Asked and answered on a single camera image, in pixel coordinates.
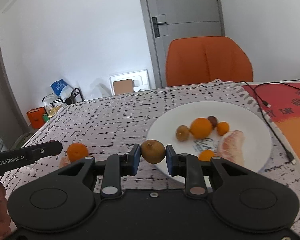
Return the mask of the small yellow orange front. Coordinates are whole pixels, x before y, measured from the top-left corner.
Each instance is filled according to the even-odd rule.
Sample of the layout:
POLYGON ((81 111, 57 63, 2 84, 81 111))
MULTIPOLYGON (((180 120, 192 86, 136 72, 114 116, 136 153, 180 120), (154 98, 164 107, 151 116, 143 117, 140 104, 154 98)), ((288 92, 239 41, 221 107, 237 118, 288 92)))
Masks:
POLYGON ((204 150, 200 153, 198 159, 199 161, 210 161, 210 159, 214 156, 215 153, 212 150, 204 150))

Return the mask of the green-brown fruit front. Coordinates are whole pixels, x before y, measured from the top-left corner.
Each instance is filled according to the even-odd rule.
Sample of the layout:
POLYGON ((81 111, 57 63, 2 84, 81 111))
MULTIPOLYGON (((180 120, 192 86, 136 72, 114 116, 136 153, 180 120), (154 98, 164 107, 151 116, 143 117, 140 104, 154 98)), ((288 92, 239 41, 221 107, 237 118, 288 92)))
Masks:
POLYGON ((190 129, 185 125, 179 126, 175 132, 175 137, 180 142, 187 141, 190 137, 190 129))

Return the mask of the green-brown fruit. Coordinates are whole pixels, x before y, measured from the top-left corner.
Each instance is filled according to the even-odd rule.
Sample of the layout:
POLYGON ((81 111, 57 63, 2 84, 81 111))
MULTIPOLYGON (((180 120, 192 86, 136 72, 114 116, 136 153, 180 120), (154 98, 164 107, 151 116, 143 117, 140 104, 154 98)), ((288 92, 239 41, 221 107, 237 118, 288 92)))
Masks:
POLYGON ((141 145, 141 155, 148 163, 158 164, 165 158, 166 148, 157 140, 146 140, 141 145))
POLYGON ((180 142, 187 141, 190 137, 190 129, 185 125, 179 126, 175 132, 175 137, 180 142))

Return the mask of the green-brown fruit back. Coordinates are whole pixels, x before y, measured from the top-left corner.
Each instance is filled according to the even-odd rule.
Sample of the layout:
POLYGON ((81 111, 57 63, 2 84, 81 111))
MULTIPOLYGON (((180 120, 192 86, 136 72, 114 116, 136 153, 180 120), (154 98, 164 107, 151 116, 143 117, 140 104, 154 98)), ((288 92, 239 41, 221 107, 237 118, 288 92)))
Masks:
POLYGON ((166 148, 157 140, 146 140, 141 145, 141 155, 148 163, 158 164, 165 158, 166 148))

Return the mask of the large orange front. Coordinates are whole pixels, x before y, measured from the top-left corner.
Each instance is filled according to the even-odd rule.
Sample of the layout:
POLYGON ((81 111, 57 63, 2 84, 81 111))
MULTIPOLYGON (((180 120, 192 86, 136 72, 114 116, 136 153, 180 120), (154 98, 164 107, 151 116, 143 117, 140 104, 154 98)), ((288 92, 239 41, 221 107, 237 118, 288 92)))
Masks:
POLYGON ((212 132, 212 128, 207 118, 196 118, 190 125, 190 132, 195 139, 205 139, 212 132))

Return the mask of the large orange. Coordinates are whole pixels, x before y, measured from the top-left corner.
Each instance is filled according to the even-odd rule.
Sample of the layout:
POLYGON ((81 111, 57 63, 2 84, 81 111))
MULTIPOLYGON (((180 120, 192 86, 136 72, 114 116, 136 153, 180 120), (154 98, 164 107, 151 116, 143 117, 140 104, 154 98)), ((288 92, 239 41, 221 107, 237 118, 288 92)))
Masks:
POLYGON ((89 151, 87 147, 79 142, 74 142, 72 143, 66 150, 68 159, 70 160, 71 163, 85 158, 89 155, 89 151))
POLYGON ((207 118, 196 118, 190 125, 190 132, 195 139, 205 139, 212 132, 212 128, 207 118))

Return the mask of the large orange back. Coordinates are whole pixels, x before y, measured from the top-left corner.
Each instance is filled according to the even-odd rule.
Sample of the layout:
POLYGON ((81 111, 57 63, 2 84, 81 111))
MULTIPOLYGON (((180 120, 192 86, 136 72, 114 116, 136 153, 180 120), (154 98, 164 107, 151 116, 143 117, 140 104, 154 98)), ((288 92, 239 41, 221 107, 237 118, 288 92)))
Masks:
POLYGON ((79 142, 74 142, 72 143, 66 150, 68 159, 70 160, 71 163, 85 158, 89 155, 89 151, 87 147, 79 142))

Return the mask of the peeled pomelo segment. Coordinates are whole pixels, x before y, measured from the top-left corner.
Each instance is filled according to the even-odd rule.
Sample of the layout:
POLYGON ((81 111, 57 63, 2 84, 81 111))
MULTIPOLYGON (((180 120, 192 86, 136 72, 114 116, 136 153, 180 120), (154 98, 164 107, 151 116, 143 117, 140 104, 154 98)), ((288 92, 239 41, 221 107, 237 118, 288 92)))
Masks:
POLYGON ((71 161, 69 160, 68 156, 63 156, 60 159, 59 168, 66 167, 69 164, 71 164, 71 161))
POLYGON ((217 155, 237 165, 244 166, 244 140, 245 137, 242 131, 229 131, 219 141, 217 155))

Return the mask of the small orange tangerine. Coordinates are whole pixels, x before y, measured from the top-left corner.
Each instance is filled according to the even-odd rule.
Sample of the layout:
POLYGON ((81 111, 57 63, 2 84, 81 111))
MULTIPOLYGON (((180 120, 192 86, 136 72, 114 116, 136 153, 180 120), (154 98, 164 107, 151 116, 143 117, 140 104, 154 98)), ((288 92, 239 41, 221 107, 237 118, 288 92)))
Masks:
POLYGON ((228 133, 229 132, 229 130, 230 130, 230 125, 227 123, 227 122, 219 122, 218 124, 217 124, 217 133, 218 133, 218 135, 219 136, 223 136, 223 135, 225 135, 226 133, 228 133))

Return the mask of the dark red plum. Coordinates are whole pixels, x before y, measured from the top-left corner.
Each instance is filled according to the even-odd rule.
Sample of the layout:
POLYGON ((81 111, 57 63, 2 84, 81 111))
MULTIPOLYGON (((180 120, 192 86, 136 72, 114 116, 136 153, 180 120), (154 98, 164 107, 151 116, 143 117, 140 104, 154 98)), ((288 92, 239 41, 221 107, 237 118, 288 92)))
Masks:
POLYGON ((209 116, 207 118, 212 125, 212 129, 215 129, 218 125, 218 119, 215 116, 209 116))

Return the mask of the white ceramic plate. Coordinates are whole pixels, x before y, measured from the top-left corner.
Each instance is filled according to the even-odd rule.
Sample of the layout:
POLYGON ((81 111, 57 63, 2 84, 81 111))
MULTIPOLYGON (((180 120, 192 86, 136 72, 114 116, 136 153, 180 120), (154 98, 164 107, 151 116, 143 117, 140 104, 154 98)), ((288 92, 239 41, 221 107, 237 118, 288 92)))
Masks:
POLYGON ((230 125, 230 130, 243 132, 243 161, 244 167, 260 172, 268 162, 272 152, 272 139, 266 124, 252 111, 238 105, 217 101, 193 102, 178 106, 160 116, 151 125, 146 139, 156 140, 164 146, 172 145, 177 154, 188 153, 195 156, 204 150, 217 152, 220 137, 216 130, 203 140, 190 136, 187 141, 180 142, 175 137, 177 128, 187 127, 196 118, 215 116, 219 121, 230 125))

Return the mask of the green box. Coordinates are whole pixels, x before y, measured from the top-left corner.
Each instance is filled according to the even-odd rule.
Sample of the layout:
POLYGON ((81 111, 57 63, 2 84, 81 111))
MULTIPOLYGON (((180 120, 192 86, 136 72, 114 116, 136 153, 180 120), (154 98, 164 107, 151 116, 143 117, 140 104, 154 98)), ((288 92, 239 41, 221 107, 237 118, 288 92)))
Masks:
POLYGON ((45 123, 47 123, 50 120, 47 114, 43 114, 43 120, 45 123))

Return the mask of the black metal rack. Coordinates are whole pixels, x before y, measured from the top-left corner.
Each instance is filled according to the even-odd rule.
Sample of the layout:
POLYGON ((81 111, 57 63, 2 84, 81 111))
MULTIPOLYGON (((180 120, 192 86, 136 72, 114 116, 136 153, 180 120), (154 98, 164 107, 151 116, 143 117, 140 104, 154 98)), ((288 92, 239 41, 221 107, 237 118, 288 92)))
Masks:
POLYGON ((83 101, 84 101, 84 97, 79 88, 74 88, 71 91, 70 96, 65 100, 62 100, 61 97, 57 96, 55 93, 51 93, 51 94, 43 97, 43 99, 42 99, 42 103, 45 106, 50 106, 50 107, 71 105, 71 104, 79 103, 79 102, 83 102, 83 101))

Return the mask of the blue white plastic bag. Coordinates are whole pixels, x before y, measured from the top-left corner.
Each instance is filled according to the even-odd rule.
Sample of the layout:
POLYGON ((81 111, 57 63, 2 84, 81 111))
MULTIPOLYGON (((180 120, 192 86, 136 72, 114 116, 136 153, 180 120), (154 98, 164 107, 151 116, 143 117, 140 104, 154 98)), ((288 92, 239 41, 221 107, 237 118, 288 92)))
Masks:
POLYGON ((68 85, 63 79, 55 81, 51 88, 53 92, 61 98, 61 100, 65 101, 71 96, 71 92, 73 88, 68 85))

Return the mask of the grey door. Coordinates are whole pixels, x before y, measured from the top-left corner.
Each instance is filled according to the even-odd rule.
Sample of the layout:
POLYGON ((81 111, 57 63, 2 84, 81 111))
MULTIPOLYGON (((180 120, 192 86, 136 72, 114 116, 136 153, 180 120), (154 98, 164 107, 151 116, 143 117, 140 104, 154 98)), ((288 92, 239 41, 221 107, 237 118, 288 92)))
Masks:
POLYGON ((179 38, 223 36, 220 0, 140 0, 155 85, 166 87, 165 64, 170 43, 179 38), (167 22, 154 37, 152 18, 167 22))

